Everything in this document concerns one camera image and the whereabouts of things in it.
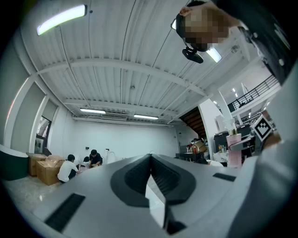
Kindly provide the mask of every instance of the corrugated metal ceiling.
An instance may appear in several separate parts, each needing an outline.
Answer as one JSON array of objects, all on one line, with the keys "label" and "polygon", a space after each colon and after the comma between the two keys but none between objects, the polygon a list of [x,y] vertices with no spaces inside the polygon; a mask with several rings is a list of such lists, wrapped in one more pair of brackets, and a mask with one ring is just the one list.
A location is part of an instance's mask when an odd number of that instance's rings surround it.
[{"label": "corrugated metal ceiling", "polygon": [[[125,69],[117,66],[84,64],[67,66],[77,60],[116,59],[146,65],[194,83],[205,89],[210,83],[232,69],[243,55],[230,53],[237,45],[238,35],[232,34],[217,47],[223,59],[216,64],[202,53],[203,64],[187,60],[181,53],[183,41],[170,24],[187,0],[72,0],[41,1],[21,26],[26,49],[37,71],[61,65],[41,76],[60,98],[117,103],[119,108],[106,108],[107,112],[133,115],[155,115],[151,108],[167,109],[176,114],[183,112],[203,96],[172,81],[144,72],[142,69]],[[79,4],[88,7],[87,15],[71,20],[38,36],[36,28],[53,15]],[[122,105],[142,106],[142,110],[125,110]],[[78,116],[81,104],[69,105]],[[160,122],[173,118],[167,112]]]}]

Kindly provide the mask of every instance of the dark hair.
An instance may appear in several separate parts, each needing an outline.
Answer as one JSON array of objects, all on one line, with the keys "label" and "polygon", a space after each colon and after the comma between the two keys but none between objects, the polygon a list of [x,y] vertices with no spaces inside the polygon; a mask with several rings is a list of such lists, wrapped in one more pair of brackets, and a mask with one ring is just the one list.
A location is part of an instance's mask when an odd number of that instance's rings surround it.
[{"label": "dark hair", "polygon": [[67,156],[67,160],[68,161],[75,160],[75,156],[73,154],[70,154],[70,155]]},{"label": "dark hair", "polygon": [[91,151],[91,155],[96,155],[97,154],[97,151],[96,150],[92,150]]},{"label": "dark hair", "polygon": [[[204,2],[204,1],[192,1],[186,6],[187,7],[195,7],[195,6],[205,4],[205,3],[206,2]],[[195,43],[195,42],[192,42],[193,39],[187,39],[185,37],[185,17],[180,15],[180,13],[178,13],[178,15],[176,16],[176,32],[181,38],[185,38],[185,42],[189,43],[191,45],[191,47],[193,47],[194,49],[201,51],[201,52],[206,52],[208,50],[207,44]]]},{"label": "dark hair", "polygon": [[198,159],[196,162],[199,163],[199,164],[202,164],[202,165],[207,165],[208,164],[207,160],[202,159],[202,158]]}]

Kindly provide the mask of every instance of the staircase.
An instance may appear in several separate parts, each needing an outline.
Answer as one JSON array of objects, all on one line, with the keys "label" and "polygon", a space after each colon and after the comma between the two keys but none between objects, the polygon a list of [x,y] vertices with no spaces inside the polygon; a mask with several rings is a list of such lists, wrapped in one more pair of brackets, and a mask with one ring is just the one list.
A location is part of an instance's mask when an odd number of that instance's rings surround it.
[{"label": "staircase", "polygon": [[198,107],[184,114],[180,117],[180,119],[193,129],[200,137],[206,138],[205,127]]}]

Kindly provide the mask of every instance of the window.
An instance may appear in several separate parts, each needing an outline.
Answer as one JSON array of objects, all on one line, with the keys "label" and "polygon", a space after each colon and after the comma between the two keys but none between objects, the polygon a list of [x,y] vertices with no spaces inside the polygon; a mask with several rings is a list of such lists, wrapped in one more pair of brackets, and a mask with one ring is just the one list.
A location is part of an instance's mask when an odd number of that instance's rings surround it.
[{"label": "window", "polygon": [[47,147],[47,138],[50,131],[51,121],[41,117],[36,133],[34,153],[43,153],[44,148]]}]

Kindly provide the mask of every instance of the white ceiling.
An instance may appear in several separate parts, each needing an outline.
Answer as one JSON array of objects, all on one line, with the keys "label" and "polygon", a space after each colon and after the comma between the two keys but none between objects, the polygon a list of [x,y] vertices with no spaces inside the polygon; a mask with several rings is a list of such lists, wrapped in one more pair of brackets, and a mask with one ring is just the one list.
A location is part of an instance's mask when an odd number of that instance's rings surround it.
[{"label": "white ceiling", "polygon": [[[75,116],[88,116],[79,108],[91,107],[167,123],[202,99],[212,83],[220,87],[249,63],[242,50],[230,52],[233,45],[243,48],[239,31],[217,46],[219,63],[206,53],[202,64],[187,60],[183,41],[170,28],[187,2],[40,1],[21,35],[38,74]],[[87,5],[86,16],[37,35],[38,25],[79,4]]]}]

